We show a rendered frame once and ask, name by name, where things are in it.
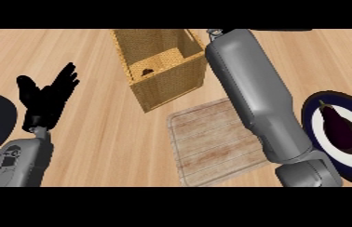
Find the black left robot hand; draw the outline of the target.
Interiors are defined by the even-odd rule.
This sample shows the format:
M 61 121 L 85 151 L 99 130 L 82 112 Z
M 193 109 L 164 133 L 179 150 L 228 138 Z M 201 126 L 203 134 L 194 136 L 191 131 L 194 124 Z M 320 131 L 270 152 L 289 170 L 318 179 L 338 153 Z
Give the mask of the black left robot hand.
M 37 127 L 54 129 L 59 121 L 71 93 L 80 83 L 76 66 L 70 62 L 51 85 L 39 88 L 25 75 L 17 77 L 20 100 L 27 107 L 23 129 L 31 132 Z

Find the tan wicker basket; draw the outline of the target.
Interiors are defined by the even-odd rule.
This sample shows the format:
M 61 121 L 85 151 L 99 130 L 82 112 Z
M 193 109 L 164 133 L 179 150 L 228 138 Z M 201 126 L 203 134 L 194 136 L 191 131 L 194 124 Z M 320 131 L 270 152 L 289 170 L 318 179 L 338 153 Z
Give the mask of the tan wicker basket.
M 128 83 L 145 112 L 203 86 L 206 46 L 190 29 L 110 31 Z

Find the pale wooden cutting board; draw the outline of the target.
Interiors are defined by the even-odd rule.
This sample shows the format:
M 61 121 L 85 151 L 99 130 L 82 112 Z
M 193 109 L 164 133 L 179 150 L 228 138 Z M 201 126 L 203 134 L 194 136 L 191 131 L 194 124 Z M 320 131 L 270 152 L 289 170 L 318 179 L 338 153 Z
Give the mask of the pale wooden cutting board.
M 166 123 L 184 187 L 215 186 L 270 165 L 228 98 L 173 113 Z

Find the dark rounded object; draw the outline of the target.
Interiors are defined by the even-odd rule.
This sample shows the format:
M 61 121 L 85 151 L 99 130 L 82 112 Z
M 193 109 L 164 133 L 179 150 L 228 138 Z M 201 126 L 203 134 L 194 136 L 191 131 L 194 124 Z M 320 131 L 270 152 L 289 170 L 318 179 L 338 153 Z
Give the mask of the dark rounded object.
M 12 101 L 0 96 L 0 145 L 9 138 L 17 124 L 17 107 Z

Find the white plate with blue rim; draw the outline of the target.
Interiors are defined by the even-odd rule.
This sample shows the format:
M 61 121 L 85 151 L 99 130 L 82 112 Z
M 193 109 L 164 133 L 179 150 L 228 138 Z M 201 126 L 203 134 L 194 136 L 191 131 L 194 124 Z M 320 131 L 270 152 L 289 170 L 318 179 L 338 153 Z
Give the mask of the white plate with blue rim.
M 352 151 L 340 150 L 324 134 L 320 101 L 330 104 L 342 118 L 352 122 L 352 96 L 338 91 L 317 92 L 302 107 L 302 125 L 314 147 L 327 153 L 340 176 L 352 182 Z

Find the dark purple eggplant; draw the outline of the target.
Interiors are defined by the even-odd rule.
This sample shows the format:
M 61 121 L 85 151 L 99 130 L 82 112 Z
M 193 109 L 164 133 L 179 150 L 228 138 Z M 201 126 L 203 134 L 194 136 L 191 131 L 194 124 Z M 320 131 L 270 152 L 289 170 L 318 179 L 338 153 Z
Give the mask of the dark purple eggplant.
M 352 154 L 352 126 L 330 104 L 320 100 L 320 105 L 324 135 L 333 146 Z

